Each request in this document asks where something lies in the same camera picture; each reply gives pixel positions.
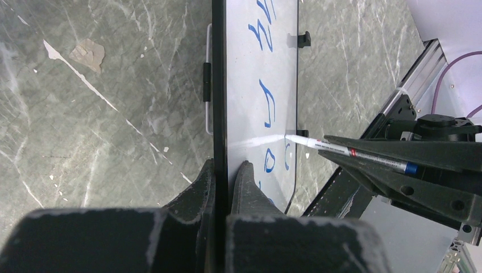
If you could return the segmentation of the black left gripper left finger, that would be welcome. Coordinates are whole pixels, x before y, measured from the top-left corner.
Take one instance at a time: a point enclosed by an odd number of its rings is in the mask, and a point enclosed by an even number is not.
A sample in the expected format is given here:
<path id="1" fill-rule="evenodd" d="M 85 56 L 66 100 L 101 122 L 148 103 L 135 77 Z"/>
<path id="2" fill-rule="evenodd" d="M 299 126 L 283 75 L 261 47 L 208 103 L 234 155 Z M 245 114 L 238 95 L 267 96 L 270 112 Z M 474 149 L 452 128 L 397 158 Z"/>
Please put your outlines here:
<path id="1" fill-rule="evenodd" d="M 2 272 L 207 272 L 214 163 L 162 207 L 39 209 L 14 227 Z"/>

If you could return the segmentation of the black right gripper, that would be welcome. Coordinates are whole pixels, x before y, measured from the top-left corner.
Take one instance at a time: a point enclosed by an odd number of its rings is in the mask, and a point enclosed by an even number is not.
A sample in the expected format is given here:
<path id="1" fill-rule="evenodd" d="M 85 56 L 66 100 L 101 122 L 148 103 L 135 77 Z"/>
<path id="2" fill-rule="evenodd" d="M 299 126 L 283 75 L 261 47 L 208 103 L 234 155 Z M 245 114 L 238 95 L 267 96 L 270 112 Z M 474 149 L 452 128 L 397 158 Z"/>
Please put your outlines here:
<path id="1" fill-rule="evenodd" d="M 381 141 L 332 135 L 325 135 L 324 139 L 386 158 L 449 170 L 404 175 L 369 160 L 319 151 L 375 195 L 393 200 L 398 208 L 460 231 L 465 242 L 479 244 L 481 143 Z"/>

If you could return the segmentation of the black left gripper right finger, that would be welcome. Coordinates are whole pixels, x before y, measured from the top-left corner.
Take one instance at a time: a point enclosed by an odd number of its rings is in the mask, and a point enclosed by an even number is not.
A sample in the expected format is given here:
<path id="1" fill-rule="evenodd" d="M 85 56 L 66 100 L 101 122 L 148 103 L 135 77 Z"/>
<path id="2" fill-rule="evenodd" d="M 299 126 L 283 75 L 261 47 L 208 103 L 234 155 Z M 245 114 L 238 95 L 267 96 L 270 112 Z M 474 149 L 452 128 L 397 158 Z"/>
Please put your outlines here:
<path id="1" fill-rule="evenodd" d="M 289 217 L 258 188 L 244 161 L 226 220 L 226 272 L 390 272 L 376 230 L 357 219 Z"/>

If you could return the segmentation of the white whiteboard black frame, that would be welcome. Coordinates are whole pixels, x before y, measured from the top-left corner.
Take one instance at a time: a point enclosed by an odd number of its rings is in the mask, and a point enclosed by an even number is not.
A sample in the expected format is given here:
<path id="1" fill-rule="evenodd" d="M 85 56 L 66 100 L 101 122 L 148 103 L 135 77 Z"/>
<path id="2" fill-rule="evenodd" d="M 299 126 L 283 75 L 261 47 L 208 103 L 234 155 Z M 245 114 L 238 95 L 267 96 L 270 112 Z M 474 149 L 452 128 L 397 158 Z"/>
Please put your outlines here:
<path id="1" fill-rule="evenodd" d="M 298 1 L 212 1 L 214 272 L 225 268 L 228 215 L 243 163 L 254 187 L 277 212 L 288 212 L 297 186 Z"/>

